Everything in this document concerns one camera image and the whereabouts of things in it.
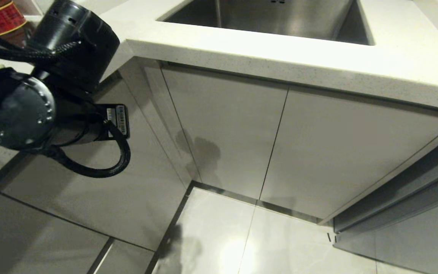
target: black motor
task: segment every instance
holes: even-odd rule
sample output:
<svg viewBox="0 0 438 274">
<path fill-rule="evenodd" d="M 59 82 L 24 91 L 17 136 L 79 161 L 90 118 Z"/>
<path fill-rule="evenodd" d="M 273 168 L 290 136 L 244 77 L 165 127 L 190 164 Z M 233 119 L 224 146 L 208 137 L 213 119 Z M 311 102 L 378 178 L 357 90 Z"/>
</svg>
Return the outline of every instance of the black motor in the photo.
<svg viewBox="0 0 438 274">
<path fill-rule="evenodd" d="M 54 2 L 26 48 L 0 39 L 0 59 L 35 66 L 31 75 L 0 69 L 0 146 L 51 157 L 89 177 L 124 170 L 130 160 L 127 108 L 90 98 L 118 45 L 108 24 L 70 0 Z M 84 167 L 61 149 L 112 139 L 121 158 L 105 170 Z"/>
</svg>

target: sauce bottle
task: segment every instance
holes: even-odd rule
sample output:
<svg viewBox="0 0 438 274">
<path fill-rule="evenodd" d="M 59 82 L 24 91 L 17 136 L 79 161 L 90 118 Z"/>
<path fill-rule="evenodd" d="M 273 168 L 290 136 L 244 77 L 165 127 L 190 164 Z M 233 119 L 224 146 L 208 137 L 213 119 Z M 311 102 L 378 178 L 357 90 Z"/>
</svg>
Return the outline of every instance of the sauce bottle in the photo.
<svg viewBox="0 0 438 274">
<path fill-rule="evenodd" d="M 0 37 L 8 42 L 24 47 L 26 36 L 32 28 L 19 12 L 13 0 L 0 0 Z"/>
</svg>

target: stainless steel sink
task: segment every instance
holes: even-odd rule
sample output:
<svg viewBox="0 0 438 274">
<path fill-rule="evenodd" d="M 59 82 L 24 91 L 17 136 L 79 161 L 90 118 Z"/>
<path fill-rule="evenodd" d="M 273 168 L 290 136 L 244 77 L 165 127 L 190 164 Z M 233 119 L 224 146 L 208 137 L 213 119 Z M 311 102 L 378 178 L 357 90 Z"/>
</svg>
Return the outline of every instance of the stainless steel sink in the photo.
<svg viewBox="0 0 438 274">
<path fill-rule="evenodd" d="M 370 44 L 356 0 L 193 0 L 164 21 Z"/>
</svg>

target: white floor tile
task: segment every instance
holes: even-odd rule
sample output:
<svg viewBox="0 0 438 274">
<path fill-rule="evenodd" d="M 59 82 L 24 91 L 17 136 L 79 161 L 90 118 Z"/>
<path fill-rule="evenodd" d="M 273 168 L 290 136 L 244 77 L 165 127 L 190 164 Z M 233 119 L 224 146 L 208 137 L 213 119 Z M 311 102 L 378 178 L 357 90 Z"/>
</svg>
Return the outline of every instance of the white floor tile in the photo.
<svg viewBox="0 0 438 274">
<path fill-rule="evenodd" d="M 254 206 L 193 189 L 154 274 L 237 274 Z"/>
<path fill-rule="evenodd" d="M 376 274 L 376 262 L 338 250 L 332 229 L 256 208 L 240 274 Z"/>
<path fill-rule="evenodd" d="M 378 274 L 421 274 L 420 272 L 403 269 L 382 262 L 376 262 L 376 269 L 378 270 Z"/>
</svg>

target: kitchen cabinet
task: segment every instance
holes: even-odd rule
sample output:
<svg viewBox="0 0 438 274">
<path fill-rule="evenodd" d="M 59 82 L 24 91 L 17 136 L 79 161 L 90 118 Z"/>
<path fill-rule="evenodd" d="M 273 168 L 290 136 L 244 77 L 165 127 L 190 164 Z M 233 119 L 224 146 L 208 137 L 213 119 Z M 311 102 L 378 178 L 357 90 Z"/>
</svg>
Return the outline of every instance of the kitchen cabinet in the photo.
<svg viewBox="0 0 438 274">
<path fill-rule="evenodd" d="M 115 241 L 96 274 L 144 274 L 153 252 Z"/>
<path fill-rule="evenodd" d="M 437 111 L 290 87 L 261 200 L 325 219 L 437 136 Z"/>
<path fill-rule="evenodd" d="M 124 172 L 110 178 L 89 178 L 36 156 L 15 168 L 0 184 L 0 191 L 114 238 L 156 250 L 186 189 L 124 81 L 97 102 L 128 107 L 132 158 Z M 71 159 L 95 168 L 111 167 L 120 157 L 116 142 L 64 150 Z"/>
<path fill-rule="evenodd" d="M 0 274 L 87 273 L 107 239 L 0 195 Z"/>
<path fill-rule="evenodd" d="M 179 66 L 162 70 L 186 135 L 179 146 L 190 148 L 202 183 L 259 198 L 287 86 Z"/>
</svg>

